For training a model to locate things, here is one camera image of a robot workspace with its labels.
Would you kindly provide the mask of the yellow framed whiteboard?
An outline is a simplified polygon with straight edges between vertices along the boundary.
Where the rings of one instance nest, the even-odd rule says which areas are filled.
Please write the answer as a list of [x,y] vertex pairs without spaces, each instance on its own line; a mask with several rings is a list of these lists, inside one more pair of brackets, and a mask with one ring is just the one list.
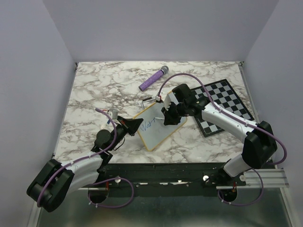
[[163,103],[154,102],[133,117],[133,119],[143,118],[137,132],[148,151],[154,150],[187,122],[187,117],[182,117],[178,125],[165,126],[163,120],[155,119],[155,117],[164,118],[161,112],[163,107]]

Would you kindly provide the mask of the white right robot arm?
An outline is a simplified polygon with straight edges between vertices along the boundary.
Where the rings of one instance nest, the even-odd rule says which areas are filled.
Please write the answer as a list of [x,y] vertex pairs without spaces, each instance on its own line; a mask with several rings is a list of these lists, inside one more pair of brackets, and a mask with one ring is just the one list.
[[172,90],[176,102],[166,96],[162,113],[164,125],[177,125],[182,117],[200,117],[229,132],[243,143],[242,153],[227,161],[219,170],[218,181],[229,185],[235,177],[249,169],[260,169],[276,152],[277,144],[268,122],[256,123],[220,107],[208,97],[193,94],[187,84]]

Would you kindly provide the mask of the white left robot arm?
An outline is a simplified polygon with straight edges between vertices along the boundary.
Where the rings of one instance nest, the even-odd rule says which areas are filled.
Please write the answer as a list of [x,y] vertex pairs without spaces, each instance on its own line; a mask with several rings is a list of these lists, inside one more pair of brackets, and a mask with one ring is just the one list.
[[112,131],[100,130],[93,148],[85,156],[76,160],[59,162],[49,160],[27,188],[27,195],[38,207],[48,212],[56,210],[67,194],[92,184],[101,186],[105,175],[100,172],[112,158],[112,151],[127,134],[134,136],[138,131],[142,118],[125,119],[118,117],[118,124]]

